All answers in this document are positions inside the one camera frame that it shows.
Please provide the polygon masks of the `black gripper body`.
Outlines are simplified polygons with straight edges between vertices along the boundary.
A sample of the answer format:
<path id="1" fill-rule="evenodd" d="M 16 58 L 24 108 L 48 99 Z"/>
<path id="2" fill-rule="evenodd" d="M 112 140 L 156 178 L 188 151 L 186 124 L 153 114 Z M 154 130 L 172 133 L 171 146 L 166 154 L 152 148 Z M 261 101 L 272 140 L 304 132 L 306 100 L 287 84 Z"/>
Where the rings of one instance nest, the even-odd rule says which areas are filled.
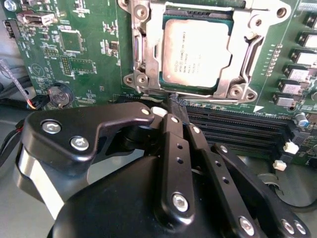
<path id="1" fill-rule="evenodd" d="M 193 173 L 195 218 L 179 232 L 155 217 L 162 160 L 139 158 L 73 195 L 49 233 L 52 238 L 236 238 L 208 180 Z"/>

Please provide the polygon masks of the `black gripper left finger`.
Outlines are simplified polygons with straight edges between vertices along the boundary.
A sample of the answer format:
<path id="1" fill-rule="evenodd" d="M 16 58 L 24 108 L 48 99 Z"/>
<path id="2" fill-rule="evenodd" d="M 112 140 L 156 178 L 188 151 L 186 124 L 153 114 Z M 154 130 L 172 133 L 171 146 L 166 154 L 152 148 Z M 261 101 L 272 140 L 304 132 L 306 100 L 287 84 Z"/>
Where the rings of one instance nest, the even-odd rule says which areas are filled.
<path id="1" fill-rule="evenodd" d="M 51 215 L 56 218 L 70 198 L 84 188 L 87 172 L 102 150 L 111 156 L 124 150 L 159 145 L 161 182 L 155 215 L 163 220 L 192 220 L 195 201 L 189 143 L 183 137 L 186 110 L 149 108 L 140 102 L 108 104 L 30 114 L 21 136 L 20 172 L 29 178 Z M 58 172 L 62 196 L 45 173 L 44 165 Z"/>

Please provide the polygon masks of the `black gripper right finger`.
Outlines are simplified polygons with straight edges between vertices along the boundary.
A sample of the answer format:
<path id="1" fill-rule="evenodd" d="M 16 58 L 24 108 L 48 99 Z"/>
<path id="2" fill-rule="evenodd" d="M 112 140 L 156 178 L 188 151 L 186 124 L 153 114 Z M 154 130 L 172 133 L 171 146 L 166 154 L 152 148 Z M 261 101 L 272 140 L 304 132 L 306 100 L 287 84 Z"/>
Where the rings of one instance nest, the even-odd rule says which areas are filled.
<path id="1" fill-rule="evenodd" d="M 224 216 L 226 238 L 309 238 L 311 232 L 226 145 L 210 147 L 189 124 L 191 152 L 208 177 Z"/>

